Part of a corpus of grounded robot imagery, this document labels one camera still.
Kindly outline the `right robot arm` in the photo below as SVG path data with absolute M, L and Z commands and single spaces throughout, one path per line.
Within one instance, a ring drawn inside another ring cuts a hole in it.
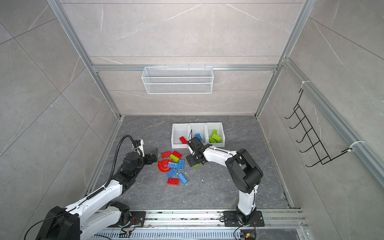
M 228 172 L 239 190 L 239 202 L 236 215 L 242 225 L 248 224 L 255 216 L 256 193 L 264 175 L 257 162 L 245 149 L 229 151 L 211 144 L 204 145 L 197 137 L 187 142 L 191 152 L 187 156 L 190 167 L 197 164 L 213 162 L 228 169 Z

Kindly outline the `blue lego brick top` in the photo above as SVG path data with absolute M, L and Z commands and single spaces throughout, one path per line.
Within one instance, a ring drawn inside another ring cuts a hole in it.
M 195 134 L 195 137 L 198 138 L 200 142 L 203 142 L 203 139 L 199 133 Z

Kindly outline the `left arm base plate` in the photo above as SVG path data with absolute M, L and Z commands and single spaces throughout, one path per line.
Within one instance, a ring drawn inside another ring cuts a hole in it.
M 143 227 L 146 219 L 146 211 L 123 212 L 119 222 L 122 227 Z

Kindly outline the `white three-compartment bin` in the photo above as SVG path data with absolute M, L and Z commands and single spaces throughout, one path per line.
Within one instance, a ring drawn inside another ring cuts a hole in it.
M 218 130 L 217 135 L 222 138 L 220 143 L 210 143 L 209 137 L 213 135 L 213 130 Z M 224 148 L 226 137 L 224 133 L 223 124 L 221 122 L 208 122 L 208 123 L 181 123 L 172 125 L 171 145 L 172 149 L 187 149 L 187 144 L 182 144 L 180 137 L 185 137 L 190 140 L 199 133 L 203 139 L 203 144 L 212 144 L 218 148 Z

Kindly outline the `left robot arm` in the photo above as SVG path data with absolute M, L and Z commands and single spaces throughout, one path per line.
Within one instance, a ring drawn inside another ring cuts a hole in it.
M 37 240 L 87 240 L 112 225 L 132 224 L 128 205 L 116 201 L 136 181 L 145 165 L 158 161 L 158 149 L 141 157 L 137 152 L 126 154 L 118 172 L 107 186 L 102 186 L 83 199 L 66 206 L 54 207 L 42 222 Z

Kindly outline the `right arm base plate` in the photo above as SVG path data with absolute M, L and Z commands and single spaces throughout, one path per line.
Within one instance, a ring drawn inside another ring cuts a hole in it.
M 245 216 L 238 211 L 224 211 L 219 221 L 224 223 L 226 227 L 264 227 L 264 217 L 261 211 L 253 211 L 250 215 Z

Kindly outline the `green lego brick bottom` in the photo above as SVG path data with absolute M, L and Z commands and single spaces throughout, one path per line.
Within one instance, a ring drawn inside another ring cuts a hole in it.
M 217 143 L 220 143 L 220 142 L 222 141 L 222 138 L 221 138 L 219 135 L 215 134 L 215 133 L 213 133 L 212 138 L 213 138 Z

